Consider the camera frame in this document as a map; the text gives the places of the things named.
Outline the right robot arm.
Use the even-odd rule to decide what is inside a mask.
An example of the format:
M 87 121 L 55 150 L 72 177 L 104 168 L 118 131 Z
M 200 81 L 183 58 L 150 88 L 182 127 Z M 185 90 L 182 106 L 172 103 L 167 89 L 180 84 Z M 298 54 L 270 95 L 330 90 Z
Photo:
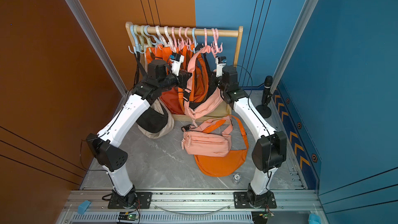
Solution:
M 250 95 L 239 87 L 235 66 L 220 66 L 215 74 L 221 97 L 243 120 L 256 141 L 251 155 L 256 169 L 246 199 L 254 208 L 276 208 L 276 199 L 269 187 L 276 171 L 286 161 L 287 136 L 268 124 L 253 105 Z

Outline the pink rectangular waist bag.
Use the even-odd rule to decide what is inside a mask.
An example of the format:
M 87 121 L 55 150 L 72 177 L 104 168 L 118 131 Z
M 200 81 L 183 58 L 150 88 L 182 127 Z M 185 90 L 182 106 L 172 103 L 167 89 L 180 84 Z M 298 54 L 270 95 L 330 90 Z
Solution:
M 190 155 L 225 157 L 232 147 L 230 133 L 233 131 L 233 124 L 221 134 L 213 134 L 213 131 L 226 122 L 231 122 L 230 116 L 208 119 L 197 127 L 190 124 L 183 126 L 181 148 Z

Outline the orange crescent sling bag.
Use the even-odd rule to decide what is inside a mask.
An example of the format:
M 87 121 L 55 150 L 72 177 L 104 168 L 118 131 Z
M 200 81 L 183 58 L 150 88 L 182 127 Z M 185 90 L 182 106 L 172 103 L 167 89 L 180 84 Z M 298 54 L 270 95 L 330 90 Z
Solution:
M 239 125 L 239 130 L 246 148 L 242 150 L 230 150 L 224 157 L 210 157 L 205 155 L 195 155 L 197 166 L 203 174 L 211 177 L 225 177 L 233 174 L 246 161 L 249 143 L 245 128 L 241 120 L 233 115 L 227 115 L 224 118 L 208 119 L 204 123 L 206 127 L 201 125 L 202 133 L 209 135 L 215 129 L 221 127 L 226 121 L 230 125 L 222 132 L 222 137 L 226 140 L 231 139 L 230 133 L 233 131 L 233 122 L 235 119 Z

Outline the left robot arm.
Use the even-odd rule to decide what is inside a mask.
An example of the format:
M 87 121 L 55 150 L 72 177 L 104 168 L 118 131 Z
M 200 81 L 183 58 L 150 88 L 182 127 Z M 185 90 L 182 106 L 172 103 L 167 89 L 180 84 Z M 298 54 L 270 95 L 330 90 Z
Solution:
M 128 94 L 118 114 L 97 134 L 91 133 L 86 138 L 91 152 L 110 178 L 112 197 L 123 208 L 136 207 L 138 197 L 125 165 L 128 154 L 119 146 L 133 124 L 163 92 L 175 87 L 185 89 L 193 75 L 192 72 L 180 70 L 176 64 L 168 72 L 168 64 L 164 60 L 153 60 L 147 70 L 142 66 L 140 69 L 143 79 Z

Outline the pink crescent sling bag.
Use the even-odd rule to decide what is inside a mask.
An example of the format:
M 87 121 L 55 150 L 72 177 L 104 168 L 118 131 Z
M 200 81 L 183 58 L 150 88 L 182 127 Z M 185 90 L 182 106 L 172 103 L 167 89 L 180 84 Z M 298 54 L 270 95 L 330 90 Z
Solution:
M 222 102 L 216 85 L 216 74 L 209 67 L 206 51 L 204 45 L 195 47 L 187 65 L 190 78 L 179 96 L 184 114 L 193 121 L 213 112 Z

